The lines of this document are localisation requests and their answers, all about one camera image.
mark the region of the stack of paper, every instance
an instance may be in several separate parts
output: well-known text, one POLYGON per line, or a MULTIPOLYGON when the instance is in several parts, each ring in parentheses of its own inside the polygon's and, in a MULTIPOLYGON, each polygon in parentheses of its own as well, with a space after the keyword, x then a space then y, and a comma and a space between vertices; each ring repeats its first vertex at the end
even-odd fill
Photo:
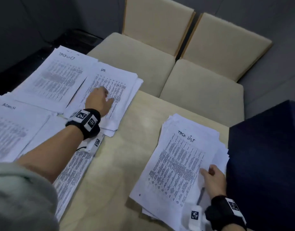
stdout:
MULTIPOLYGON (((65 128, 66 119, 58 116, 51 116, 46 124, 35 135, 32 141, 22 150, 19 156, 26 154, 41 143, 45 142, 50 137, 65 128)), ((58 176, 53 183, 58 193, 58 207, 56 211, 56 217, 61 219, 73 193, 75 192, 78 183, 84 175, 84 172, 91 163, 93 156, 95 155, 100 143, 103 140, 103 134, 99 134, 93 139, 83 141, 81 146, 88 147, 88 150, 82 148, 77 150, 73 155, 67 166, 62 173, 58 176)))
POLYGON ((227 161, 219 132, 175 114, 162 125, 158 145, 130 198, 143 207, 143 213, 174 230, 188 230, 191 206, 197 204, 204 186, 199 169, 208 170, 215 163, 224 170, 227 161))
POLYGON ((21 102, 62 114, 97 59, 60 46, 14 91, 21 102))
POLYGON ((94 64, 91 74, 68 105, 64 116, 70 118, 75 115, 78 110, 84 108, 85 101, 93 89, 104 86, 109 92, 107 99, 113 97, 114 103, 109 113, 102 118, 99 127, 101 133, 112 137, 142 83, 143 80, 138 78, 136 73, 117 69, 102 62, 94 64))
POLYGON ((12 162, 52 112, 0 96, 0 162, 12 162))

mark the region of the seat cushion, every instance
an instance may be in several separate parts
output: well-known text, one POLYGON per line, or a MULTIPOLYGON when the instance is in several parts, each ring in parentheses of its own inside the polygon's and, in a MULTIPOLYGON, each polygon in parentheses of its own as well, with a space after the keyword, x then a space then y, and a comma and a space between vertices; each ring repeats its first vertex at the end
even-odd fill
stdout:
POLYGON ((271 40, 204 13, 183 59, 237 81, 271 46, 271 40))
POLYGON ((174 56, 193 14, 172 0, 127 0, 122 34, 174 56))
POLYGON ((228 127, 244 120, 242 85, 184 59, 176 62, 160 98, 228 127))
POLYGON ((159 97, 175 58, 119 33, 112 33, 88 53, 100 62, 138 74, 141 91, 159 97))

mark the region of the person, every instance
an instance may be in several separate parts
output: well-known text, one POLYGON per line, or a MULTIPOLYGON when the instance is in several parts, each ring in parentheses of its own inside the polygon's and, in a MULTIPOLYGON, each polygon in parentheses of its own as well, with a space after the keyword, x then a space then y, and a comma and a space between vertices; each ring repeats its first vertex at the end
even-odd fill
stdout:
MULTIPOLYGON (((94 89, 86 100, 84 110, 94 110, 96 112, 92 113, 96 113, 96 116, 105 116, 114 101, 112 98, 107 101, 107 95, 108 91, 104 87, 94 89)), ((69 123, 16 162, 0 163, 0 230, 59 230, 55 218, 58 198, 52 183, 66 167, 82 140, 87 138, 86 130, 69 123)), ((211 199, 226 195, 225 176, 216 166, 212 165, 210 172, 201 170, 201 173, 211 199)), ((236 224, 229 224, 222 230, 243 229, 236 224)))

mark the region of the gray sleeve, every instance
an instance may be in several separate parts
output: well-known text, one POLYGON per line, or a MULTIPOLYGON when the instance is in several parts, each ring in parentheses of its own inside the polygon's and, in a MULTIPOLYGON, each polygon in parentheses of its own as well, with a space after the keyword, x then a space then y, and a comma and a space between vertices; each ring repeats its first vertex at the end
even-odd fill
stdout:
POLYGON ((48 180, 16 163, 0 163, 0 230, 59 230, 57 203, 48 180))

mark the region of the table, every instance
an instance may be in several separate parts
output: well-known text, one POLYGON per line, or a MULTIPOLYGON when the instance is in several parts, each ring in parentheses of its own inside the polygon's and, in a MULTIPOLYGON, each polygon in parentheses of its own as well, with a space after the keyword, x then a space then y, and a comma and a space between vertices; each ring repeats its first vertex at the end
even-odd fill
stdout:
POLYGON ((220 132, 226 147, 229 128, 139 91, 112 138, 105 137, 71 205, 61 231, 167 230, 125 206, 158 143, 161 125, 175 113, 220 132))

